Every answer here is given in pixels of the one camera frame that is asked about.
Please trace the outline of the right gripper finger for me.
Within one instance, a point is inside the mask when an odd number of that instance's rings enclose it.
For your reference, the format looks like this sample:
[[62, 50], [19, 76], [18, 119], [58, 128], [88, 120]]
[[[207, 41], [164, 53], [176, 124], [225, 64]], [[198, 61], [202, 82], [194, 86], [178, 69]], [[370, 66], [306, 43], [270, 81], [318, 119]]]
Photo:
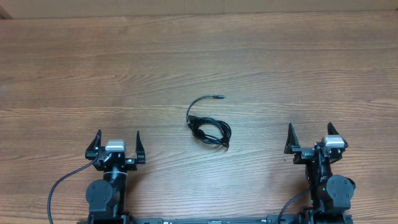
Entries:
[[[327, 125], [327, 130], [328, 130], [328, 134], [329, 135], [339, 135], [338, 131], [335, 129], [335, 127], [333, 126], [333, 124], [331, 122], [328, 123]], [[344, 138], [343, 142], [344, 142], [344, 147], [347, 148], [348, 147], [348, 143], [345, 141]]]
[[294, 130], [293, 123], [289, 123], [287, 140], [284, 148], [285, 154], [295, 154], [300, 148], [299, 140]]

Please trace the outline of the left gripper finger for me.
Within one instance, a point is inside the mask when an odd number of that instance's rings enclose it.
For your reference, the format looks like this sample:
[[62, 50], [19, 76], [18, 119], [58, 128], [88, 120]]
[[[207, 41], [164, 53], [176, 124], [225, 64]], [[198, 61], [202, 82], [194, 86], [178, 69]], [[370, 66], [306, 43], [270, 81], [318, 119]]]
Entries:
[[144, 150], [144, 146], [142, 145], [139, 130], [136, 133], [136, 161], [137, 164], [145, 164], [146, 163], [146, 154]]
[[90, 145], [87, 147], [85, 151], [85, 158], [88, 160], [94, 160], [96, 156], [98, 155], [98, 150], [101, 147], [101, 135], [102, 132], [99, 129], [98, 132], [96, 133], [95, 138], [92, 140]]

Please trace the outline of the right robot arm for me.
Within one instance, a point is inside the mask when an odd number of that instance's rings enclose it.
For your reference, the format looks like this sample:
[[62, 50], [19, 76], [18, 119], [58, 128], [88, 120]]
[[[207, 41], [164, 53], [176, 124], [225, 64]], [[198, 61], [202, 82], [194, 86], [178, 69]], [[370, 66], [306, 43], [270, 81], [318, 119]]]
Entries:
[[[345, 211], [351, 208], [351, 199], [356, 188], [355, 182], [342, 175], [333, 175], [331, 165], [343, 157], [348, 143], [335, 127], [328, 123], [328, 134], [313, 147], [301, 147], [292, 123], [284, 153], [293, 154], [294, 164], [305, 165], [308, 189], [289, 200], [281, 209], [277, 222], [286, 223], [352, 223]], [[287, 207], [304, 195], [310, 195], [311, 207], [303, 208], [293, 218], [285, 218]]]

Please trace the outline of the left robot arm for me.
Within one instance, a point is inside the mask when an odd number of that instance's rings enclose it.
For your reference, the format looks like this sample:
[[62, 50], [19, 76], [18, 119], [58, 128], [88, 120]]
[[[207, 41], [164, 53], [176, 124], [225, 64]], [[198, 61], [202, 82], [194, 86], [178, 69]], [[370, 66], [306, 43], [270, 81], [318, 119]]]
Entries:
[[136, 134], [136, 157], [126, 157], [126, 144], [123, 140], [109, 140], [101, 145], [101, 131], [85, 151], [85, 157], [93, 163], [103, 178], [92, 182], [86, 189], [89, 204], [87, 223], [135, 223], [135, 219], [124, 210], [127, 177], [130, 170], [137, 170], [139, 164], [146, 163], [146, 154], [140, 134]]

